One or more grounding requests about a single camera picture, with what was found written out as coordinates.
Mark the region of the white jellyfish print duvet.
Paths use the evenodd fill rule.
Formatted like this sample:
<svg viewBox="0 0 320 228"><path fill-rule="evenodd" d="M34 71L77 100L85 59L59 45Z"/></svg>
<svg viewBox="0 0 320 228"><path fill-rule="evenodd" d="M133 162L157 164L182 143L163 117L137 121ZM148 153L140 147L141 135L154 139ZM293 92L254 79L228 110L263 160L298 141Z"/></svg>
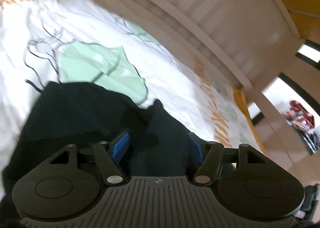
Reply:
<svg viewBox="0 0 320 228"><path fill-rule="evenodd" d="M92 83L166 112L206 141L264 149L242 92L214 79L205 59L165 48L122 0L1 0L3 172L29 114L51 83Z"/></svg>

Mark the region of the dark navy zip hoodie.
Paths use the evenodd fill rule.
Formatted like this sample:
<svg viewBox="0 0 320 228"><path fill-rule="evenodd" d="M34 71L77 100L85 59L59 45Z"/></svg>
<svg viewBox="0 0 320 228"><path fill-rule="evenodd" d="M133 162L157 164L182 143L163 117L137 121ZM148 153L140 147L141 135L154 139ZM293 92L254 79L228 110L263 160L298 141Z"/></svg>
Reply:
<svg viewBox="0 0 320 228"><path fill-rule="evenodd" d="M127 132L119 163L109 143ZM3 172L1 227L227 227L214 182L225 148L192 163L191 131L160 101L146 109L92 83L42 91Z"/></svg>

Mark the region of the light wooden bed frame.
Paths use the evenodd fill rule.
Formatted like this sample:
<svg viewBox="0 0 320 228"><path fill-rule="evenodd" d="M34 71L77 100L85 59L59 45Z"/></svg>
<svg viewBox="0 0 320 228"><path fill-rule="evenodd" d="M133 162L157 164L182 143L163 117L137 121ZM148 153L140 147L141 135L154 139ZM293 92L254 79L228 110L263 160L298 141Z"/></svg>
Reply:
<svg viewBox="0 0 320 228"><path fill-rule="evenodd" d="M122 0L129 18L176 52L185 47L209 70L240 88L263 114L256 130L268 155L305 185L319 182L310 155L266 97L292 99L290 87L319 107L319 65L301 54L319 47L319 0Z"/></svg>

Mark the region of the red patterned clutter on shelf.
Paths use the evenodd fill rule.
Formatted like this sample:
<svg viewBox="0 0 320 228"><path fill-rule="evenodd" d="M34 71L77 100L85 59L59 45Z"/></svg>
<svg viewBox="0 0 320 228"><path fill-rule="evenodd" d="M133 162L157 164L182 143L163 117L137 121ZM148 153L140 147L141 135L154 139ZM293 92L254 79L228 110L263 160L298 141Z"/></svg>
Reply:
<svg viewBox="0 0 320 228"><path fill-rule="evenodd" d="M314 116L298 101L289 102L289 110L283 113L287 123L293 127L310 155L319 151L319 133L315 128Z"/></svg>

